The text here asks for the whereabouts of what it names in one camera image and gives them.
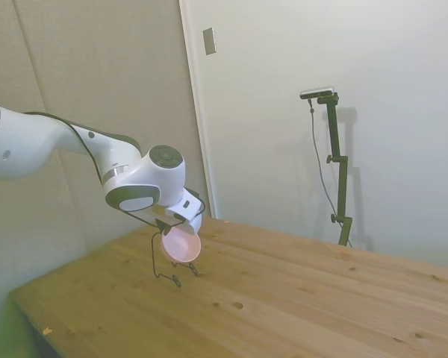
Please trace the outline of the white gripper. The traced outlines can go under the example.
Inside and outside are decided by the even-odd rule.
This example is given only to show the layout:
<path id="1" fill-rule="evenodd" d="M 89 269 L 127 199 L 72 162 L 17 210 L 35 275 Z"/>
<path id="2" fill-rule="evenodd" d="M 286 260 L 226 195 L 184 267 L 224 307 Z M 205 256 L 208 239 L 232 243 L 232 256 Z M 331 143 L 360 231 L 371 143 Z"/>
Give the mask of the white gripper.
<path id="1" fill-rule="evenodd" d="M 152 224 L 156 224 L 163 236 L 166 236 L 172 230 L 172 227 L 176 227 L 190 235 L 196 235 L 202 224 L 201 216 L 196 216 L 191 221 L 177 219 L 174 216 L 166 216 L 162 213 L 156 213 L 152 207 L 141 210 L 140 217 Z"/>

